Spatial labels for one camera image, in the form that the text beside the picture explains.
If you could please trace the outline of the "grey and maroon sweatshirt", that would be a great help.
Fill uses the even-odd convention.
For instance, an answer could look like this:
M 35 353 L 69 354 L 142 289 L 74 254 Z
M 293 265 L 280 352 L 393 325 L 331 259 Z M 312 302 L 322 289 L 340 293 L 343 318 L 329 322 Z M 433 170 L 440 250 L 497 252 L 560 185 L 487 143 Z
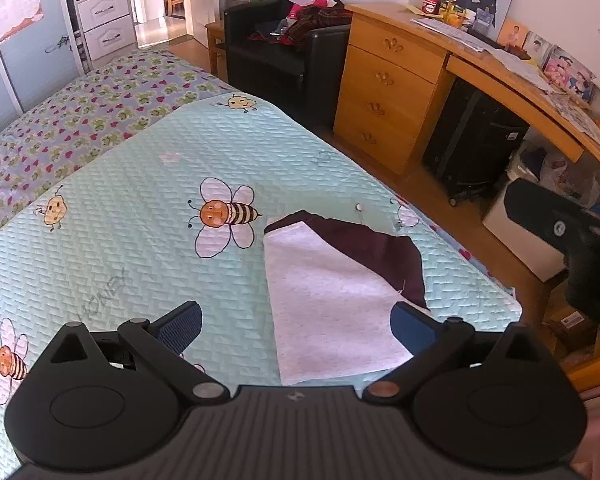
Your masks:
M 428 310 L 422 256 L 408 236 L 299 210 L 268 222 L 263 245 L 283 385 L 411 359 L 390 328 L 399 301 Z

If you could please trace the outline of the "teal bee-pattern bedspread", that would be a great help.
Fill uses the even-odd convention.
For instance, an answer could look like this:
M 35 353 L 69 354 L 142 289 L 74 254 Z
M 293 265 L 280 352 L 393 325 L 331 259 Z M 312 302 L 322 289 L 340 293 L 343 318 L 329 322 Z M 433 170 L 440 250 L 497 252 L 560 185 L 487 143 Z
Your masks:
M 249 186 L 262 233 L 304 209 L 406 235 L 427 307 L 500 332 L 521 305 L 415 207 L 257 100 L 166 51 L 135 52 L 70 82 L 0 133 L 0 347 L 32 366 L 65 323 L 113 330 L 184 301 L 202 310 L 189 362 L 229 387 L 278 385 L 264 247 L 198 256 L 200 186 Z M 0 375 L 0 479 L 19 465 L 4 429 L 17 382 Z

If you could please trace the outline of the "small framed photos on desk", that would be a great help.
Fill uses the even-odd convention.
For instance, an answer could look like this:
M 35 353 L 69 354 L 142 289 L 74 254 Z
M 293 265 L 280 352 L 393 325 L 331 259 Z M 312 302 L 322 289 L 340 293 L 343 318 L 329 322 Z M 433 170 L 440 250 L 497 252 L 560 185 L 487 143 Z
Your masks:
M 511 18 L 504 21 L 498 44 L 537 67 L 556 88 L 588 104 L 593 117 L 600 120 L 600 81 L 574 55 Z

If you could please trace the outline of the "small wooden side table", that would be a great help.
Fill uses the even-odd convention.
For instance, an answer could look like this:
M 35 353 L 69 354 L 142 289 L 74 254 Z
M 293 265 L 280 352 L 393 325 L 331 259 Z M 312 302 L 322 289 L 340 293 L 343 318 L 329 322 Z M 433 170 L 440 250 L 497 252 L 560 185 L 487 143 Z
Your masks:
M 220 74 L 220 61 L 225 56 L 224 22 L 222 20 L 206 25 L 210 72 Z

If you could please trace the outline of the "blue sliding-door wardrobe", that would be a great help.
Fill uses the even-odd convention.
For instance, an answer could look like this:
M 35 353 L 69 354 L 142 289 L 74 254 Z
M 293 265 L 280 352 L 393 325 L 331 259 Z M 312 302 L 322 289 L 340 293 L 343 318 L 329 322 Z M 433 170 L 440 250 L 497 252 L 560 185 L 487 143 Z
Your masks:
M 0 0 L 0 132 L 80 71 L 67 0 Z

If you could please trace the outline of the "white drawer cabinet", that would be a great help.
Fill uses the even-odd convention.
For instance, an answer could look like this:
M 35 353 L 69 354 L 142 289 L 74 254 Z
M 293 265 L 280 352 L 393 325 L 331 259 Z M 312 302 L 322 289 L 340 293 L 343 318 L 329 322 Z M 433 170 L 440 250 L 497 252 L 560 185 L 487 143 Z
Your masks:
M 131 0 L 79 0 L 76 13 L 93 68 L 137 48 Z

